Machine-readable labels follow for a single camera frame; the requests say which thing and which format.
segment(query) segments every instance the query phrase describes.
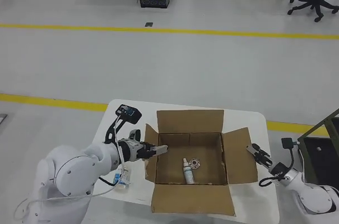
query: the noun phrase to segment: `open cardboard box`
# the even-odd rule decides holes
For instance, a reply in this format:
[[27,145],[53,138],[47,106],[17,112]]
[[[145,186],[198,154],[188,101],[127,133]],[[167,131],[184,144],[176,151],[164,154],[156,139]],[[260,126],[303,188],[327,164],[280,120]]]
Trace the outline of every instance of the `open cardboard box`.
[[[146,161],[146,179],[155,183],[154,213],[235,215],[229,184],[258,181],[256,162],[246,150],[248,128],[221,133],[223,110],[157,111],[157,133],[146,125],[145,141],[168,145],[168,152]],[[183,158],[197,158],[195,184],[186,184]]]

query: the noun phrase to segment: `table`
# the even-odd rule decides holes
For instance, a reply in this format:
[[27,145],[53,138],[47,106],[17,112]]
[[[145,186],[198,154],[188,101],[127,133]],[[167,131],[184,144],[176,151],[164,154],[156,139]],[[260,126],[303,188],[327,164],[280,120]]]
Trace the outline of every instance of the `table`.
[[[157,110],[205,110],[215,108],[201,108],[197,106],[180,106],[172,104],[158,104],[153,102],[113,100],[108,104],[107,110],[98,127],[93,142],[103,142],[105,133],[111,123],[117,118],[115,110],[121,105],[126,104],[137,108],[142,113],[142,118],[136,125],[126,123],[118,133],[118,139],[128,138],[132,129],[140,129],[142,133],[141,140],[144,139],[145,124],[149,124],[157,130]],[[229,132],[240,128],[248,127],[250,137],[253,143],[260,145],[262,149],[270,154],[268,133],[265,117],[257,112],[224,110],[223,132]],[[128,163],[131,166],[131,184],[126,192],[117,192],[115,190],[102,197],[122,200],[136,204],[151,205],[154,183],[145,180],[144,162],[138,160]],[[270,176],[268,171],[261,165],[257,164],[259,180]],[[103,177],[106,180],[113,181],[114,172]],[[105,192],[108,185],[97,181],[95,184],[94,194]],[[210,217],[232,220],[243,223],[255,224],[278,224],[279,211],[276,197],[276,188],[272,184],[268,187],[261,188],[258,183],[230,185],[230,192],[233,199],[235,214],[225,216],[220,214],[208,214]]]

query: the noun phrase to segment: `yellow floor line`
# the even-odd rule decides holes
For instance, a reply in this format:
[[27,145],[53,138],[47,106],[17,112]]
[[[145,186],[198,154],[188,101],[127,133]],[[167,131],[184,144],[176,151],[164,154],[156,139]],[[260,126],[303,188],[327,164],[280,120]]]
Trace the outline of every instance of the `yellow floor line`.
[[0,101],[17,102],[20,104],[34,104],[41,106],[54,106],[59,108],[70,108],[77,110],[90,110],[90,111],[106,111],[107,104],[98,104],[95,102],[79,102],[69,100],[48,99],[33,96],[19,96],[0,94]]
[[[58,100],[58,99],[49,99],[42,97],[33,97],[33,96],[19,96],[19,95],[10,95],[10,94],[0,94],[0,101],[5,102],[16,102],[20,104],[33,104],[40,106],[53,106],[59,108],[69,108],[76,110],[89,110],[89,111],[100,111],[105,112],[107,109],[107,104],[99,104],[95,102],[79,102],[79,101],[69,101],[69,100]],[[306,124],[292,124],[284,122],[271,122],[267,121],[268,130],[274,130],[279,132],[292,132],[292,133],[305,133],[312,125]],[[328,136],[328,133],[325,128],[321,127],[316,130],[313,135],[316,136]]]
[[62,26],[62,25],[27,25],[0,24],[0,28],[41,29],[41,30],[85,30],[85,31],[115,31],[115,32],[154,32],[163,34],[197,34],[217,36],[251,36],[257,38],[294,38],[294,39],[326,39],[339,40],[339,35],[331,34],[285,34],[271,32],[245,32],[226,30],[188,30],[188,29],[159,29],[140,27],[96,27],[96,26]]

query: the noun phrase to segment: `gray floor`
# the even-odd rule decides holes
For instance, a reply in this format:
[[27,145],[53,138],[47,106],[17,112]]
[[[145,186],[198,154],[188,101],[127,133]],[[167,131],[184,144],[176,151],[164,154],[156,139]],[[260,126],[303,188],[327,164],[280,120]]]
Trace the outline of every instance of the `gray floor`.
[[[328,0],[338,4],[339,0]],[[339,13],[287,10],[288,0],[171,0],[167,10],[135,0],[0,0],[0,24],[339,34]],[[339,40],[0,28],[0,93],[108,103],[140,100],[258,111],[267,120],[315,124],[339,107]],[[103,113],[0,102],[0,223],[32,189],[38,161],[54,147],[87,147]],[[269,132],[274,159],[289,163]],[[301,218],[277,189],[281,224]],[[152,214],[94,198],[84,223],[227,223]]]
[[[31,192],[38,161],[54,147],[69,144],[87,147],[103,113],[0,102],[0,113],[9,114],[0,126],[0,223],[16,223],[12,212]],[[281,137],[291,133],[269,132],[274,159],[290,163],[289,152],[281,148]],[[277,188],[280,223],[300,223],[301,217],[288,192]],[[88,223],[229,223],[205,216],[152,214],[150,207],[94,198],[84,224]]]

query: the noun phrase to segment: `plastic bottle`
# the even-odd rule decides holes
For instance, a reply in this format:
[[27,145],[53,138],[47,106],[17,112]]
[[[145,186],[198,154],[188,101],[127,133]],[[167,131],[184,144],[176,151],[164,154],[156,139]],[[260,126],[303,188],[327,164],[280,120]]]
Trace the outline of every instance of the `plastic bottle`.
[[187,184],[194,184],[194,176],[192,168],[189,166],[189,163],[186,158],[183,158],[183,171],[184,177]]
[[119,180],[119,177],[122,173],[122,169],[124,169],[122,180],[118,183],[118,185],[114,189],[120,192],[128,188],[130,184],[129,178],[131,177],[131,168],[127,164],[124,164],[124,165],[120,164],[115,171],[114,178],[113,178],[113,184]]

